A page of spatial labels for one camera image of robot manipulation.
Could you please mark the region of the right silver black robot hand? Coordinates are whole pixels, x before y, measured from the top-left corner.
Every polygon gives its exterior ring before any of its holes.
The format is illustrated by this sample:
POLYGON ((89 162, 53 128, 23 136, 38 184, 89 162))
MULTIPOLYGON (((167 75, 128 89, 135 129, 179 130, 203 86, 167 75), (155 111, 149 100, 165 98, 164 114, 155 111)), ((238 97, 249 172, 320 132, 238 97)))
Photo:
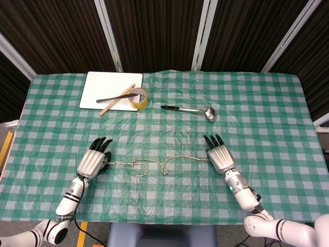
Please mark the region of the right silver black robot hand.
POLYGON ((206 154, 218 173, 224 174, 235 168, 234 157, 218 134, 210 135, 210 137, 204 135, 204 139, 209 146, 206 154))

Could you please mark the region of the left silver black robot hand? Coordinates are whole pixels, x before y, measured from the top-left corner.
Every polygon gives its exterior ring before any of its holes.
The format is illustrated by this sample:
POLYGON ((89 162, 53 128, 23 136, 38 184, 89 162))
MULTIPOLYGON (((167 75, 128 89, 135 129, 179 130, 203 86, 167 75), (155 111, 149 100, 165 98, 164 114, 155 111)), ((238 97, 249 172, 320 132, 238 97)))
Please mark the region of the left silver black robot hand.
POLYGON ((91 180, 107 170, 112 153, 106 152, 106 149, 113 140, 105 139, 106 137, 102 137, 93 141, 78 165, 77 174, 91 180))

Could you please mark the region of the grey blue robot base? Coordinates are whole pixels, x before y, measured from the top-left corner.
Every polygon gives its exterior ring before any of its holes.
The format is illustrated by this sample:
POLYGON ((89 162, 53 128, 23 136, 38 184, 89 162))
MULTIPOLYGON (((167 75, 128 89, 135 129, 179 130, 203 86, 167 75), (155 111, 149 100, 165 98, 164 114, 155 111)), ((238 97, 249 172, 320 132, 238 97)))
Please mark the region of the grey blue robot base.
POLYGON ((215 225, 111 223, 107 247, 218 247, 215 225))

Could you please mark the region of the wooden stick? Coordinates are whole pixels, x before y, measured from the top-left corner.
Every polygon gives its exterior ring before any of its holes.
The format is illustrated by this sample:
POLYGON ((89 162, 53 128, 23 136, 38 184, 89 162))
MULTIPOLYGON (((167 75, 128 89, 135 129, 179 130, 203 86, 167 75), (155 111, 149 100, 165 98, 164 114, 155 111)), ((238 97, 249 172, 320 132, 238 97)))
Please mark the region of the wooden stick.
MULTIPOLYGON (((123 93, 120 94, 120 96, 124 96, 126 94, 128 94, 134 87, 136 86, 136 84, 132 84, 130 87, 128 87, 123 93)), ((120 99, 114 99, 105 109, 103 109, 99 115, 102 116, 104 115, 110 108, 112 108, 120 99)))

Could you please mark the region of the green white checkered tablecloth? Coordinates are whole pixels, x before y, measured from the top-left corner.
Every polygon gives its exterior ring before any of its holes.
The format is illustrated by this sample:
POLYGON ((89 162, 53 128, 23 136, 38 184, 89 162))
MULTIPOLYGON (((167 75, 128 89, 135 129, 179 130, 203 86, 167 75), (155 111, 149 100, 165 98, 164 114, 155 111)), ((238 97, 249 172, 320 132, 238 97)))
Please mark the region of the green white checkered tablecloth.
POLYGON ((89 182, 79 220, 235 224, 247 216, 210 162, 204 135, 218 134, 238 170, 277 219, 329 213, 329 173, 299 78, 289 74, 167 70, 144 74, 138 112, 79 108, 85 74, 38 75, 29 87, 0 181, 0 220, 42 221, 76 177, 98 137, 113 164, 89 182), (212 107, 204 113, 161 109, 212 107))

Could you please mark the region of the yellow packing tape roll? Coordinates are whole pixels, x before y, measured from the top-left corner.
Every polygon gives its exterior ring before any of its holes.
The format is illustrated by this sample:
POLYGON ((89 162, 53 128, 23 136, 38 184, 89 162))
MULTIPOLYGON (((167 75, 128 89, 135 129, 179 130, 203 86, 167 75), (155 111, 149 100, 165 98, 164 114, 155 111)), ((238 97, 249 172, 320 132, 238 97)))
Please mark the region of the yellow packing tape roll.
POLYGON ((144 108, 147 107, 148 103, 149 103, 149 97, 148 97, 148 93, 145 89, 137 87, 137 88, 133 88, 130 93, 136 93, 137 95, 141 95, 143 96, 143 100, 141 102, 134 102, 132 100, 132 98, 129 98, 129 102, 131 104, 131 106, 135 109, 138 110, 142 110, 144 108))

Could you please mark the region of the white rectangular board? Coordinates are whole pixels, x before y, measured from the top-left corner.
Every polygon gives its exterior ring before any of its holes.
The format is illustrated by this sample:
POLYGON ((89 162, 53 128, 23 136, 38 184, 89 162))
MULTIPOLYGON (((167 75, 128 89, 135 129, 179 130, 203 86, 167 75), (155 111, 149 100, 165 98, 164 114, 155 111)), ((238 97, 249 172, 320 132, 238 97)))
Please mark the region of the white rectangular board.
POLYGON ((110 101, 97 103, 98 99, 119 96, 132 84, 142 87, 142 80, 139 73, 88 72, 79 108, 102 111, 110 101))

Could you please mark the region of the white metal frame post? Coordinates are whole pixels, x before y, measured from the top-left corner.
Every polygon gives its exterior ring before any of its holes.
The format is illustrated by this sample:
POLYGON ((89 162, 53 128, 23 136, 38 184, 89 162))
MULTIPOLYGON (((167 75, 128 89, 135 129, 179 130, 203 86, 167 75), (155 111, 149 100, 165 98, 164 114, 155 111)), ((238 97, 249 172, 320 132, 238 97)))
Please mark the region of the white metal frame post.
POLYGON ((99 20, 105 35, 105 39, 113 60, 116 72, 123 72, 119 49, 112 29, 111 21, 105 4, 105 0, 94 0, 99 20))
POLYGON ((321 105, 321 107, 314 114, 313 120, 313 124, 317 132, 329 133, 329 126, 321 126, 322 124, 329 122, 329 102, 321 105))
POLYGON ((204 0, 199 21, 191 71, 200 71, 205 56, 218 0, 204 0))
POLYGON ((305 25, 314 11, 318 8, 322 0, 308 0, 304 8, 301 10, 299 15, 296 17, 295 21, 292 23, 286 34, 283 36, 280 43, 277 45, 267 62, 265 63, 264 67, 262 68, 262 73, 269 72, 278 59, 282 56, 285 50, 288 48, 290 43, 299 33, 301 28, 305 25))
POLYGON ((34 69, 1 32, 0 52, 2 52, 27 79, 31 81, 36 76, 34 69))

